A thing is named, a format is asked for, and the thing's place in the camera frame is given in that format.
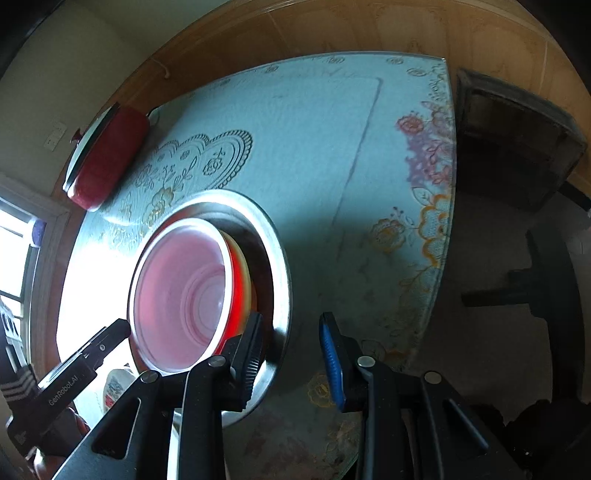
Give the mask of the person's left hand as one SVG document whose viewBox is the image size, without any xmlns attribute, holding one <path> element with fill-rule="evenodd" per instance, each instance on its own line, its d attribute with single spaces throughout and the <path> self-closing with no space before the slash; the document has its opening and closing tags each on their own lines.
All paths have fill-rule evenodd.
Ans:
<svg viewBox="0 0 591 480">
<path fill-rule="evenodd" d="M 37 478 L 52 479 L 89 430 L 72 408 L 62 412 L 35 452 L 33 466 Z"/>
</svg>

